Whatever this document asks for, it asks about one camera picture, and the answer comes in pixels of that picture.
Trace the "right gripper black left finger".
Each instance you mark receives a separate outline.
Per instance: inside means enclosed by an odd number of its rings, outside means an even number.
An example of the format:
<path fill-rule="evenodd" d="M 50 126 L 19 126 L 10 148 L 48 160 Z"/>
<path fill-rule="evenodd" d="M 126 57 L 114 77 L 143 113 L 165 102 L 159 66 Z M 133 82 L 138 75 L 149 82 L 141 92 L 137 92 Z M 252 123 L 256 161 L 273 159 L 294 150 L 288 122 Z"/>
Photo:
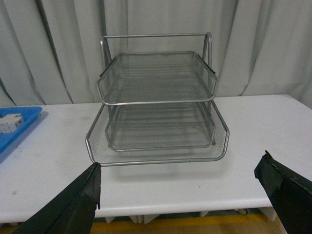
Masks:
<path fill-rule="evenodd" d="M 42 209 L 22 223 L 16 234 L 88 234 L 100 208 L 101 166 L 93 163 Z"/>

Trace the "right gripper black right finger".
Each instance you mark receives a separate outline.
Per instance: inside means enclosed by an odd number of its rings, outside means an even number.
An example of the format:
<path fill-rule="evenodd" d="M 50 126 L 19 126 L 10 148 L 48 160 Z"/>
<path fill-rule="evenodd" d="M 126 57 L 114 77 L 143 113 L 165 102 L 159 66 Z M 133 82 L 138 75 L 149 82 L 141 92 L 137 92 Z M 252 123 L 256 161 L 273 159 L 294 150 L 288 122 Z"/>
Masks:
<path fill-rule="evenodd" d="M 266 151 L 254 169 L 283 227 L 289 234 L 312 232 L 312 182 Z"/>

